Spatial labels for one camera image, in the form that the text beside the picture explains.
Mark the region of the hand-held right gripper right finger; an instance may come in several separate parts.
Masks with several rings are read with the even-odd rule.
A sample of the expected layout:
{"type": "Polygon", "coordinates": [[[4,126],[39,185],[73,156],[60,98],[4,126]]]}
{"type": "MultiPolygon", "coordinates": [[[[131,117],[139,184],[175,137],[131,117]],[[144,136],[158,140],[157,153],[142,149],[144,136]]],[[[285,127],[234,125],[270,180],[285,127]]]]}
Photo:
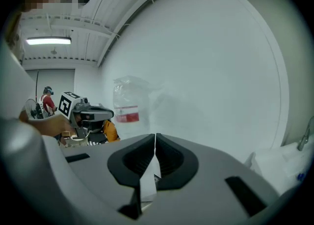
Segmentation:
{"type": "Polygon", "coordinates": [[[157,134],[161,170],[157,196],[142,215],[145,225],[256,225],[278,194],[231,155],[157,134]]]}

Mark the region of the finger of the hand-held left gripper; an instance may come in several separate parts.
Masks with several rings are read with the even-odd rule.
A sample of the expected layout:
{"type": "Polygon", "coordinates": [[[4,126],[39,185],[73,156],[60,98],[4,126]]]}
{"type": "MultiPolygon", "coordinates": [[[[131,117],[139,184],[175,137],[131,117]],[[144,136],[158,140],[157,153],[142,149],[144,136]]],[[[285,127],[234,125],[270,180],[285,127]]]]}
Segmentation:
{"type": "Polygon", "coordinates": [[[104,121],[114,117],[114,112],[103,106],[89,106],[85,114],[89,115],[89,121],[104,121]]]}

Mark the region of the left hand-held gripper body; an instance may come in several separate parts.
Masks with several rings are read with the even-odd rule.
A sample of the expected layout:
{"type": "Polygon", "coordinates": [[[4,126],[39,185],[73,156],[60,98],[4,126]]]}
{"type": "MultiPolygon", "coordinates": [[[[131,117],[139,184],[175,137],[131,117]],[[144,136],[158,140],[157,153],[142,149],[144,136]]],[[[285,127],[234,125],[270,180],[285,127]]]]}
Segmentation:
{"type": "Polygon", "coordinates": [[[70,125],[74,128],[77,138],[85,138],[89,133],[89,127],[76,127],[74,115],[80,114],[89,106],[102,106],[102,104],[91,105],[86,97],[81,97],[73,92],[64,92],[61,94],[58,110],[69,120],[70,125]]]}

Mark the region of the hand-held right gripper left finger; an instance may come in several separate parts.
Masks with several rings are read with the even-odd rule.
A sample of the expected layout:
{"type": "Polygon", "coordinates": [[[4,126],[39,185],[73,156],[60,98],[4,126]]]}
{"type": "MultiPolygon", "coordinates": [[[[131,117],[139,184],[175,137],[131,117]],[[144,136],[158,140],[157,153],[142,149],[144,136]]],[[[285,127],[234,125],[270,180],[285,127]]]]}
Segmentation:
{"type": "Polygon", "coordinates": [[[140,179],[155,154],[155,135],[65,148],[74,204],[84,225],[154,225],[156,216],[141,210],[140,179]]]}

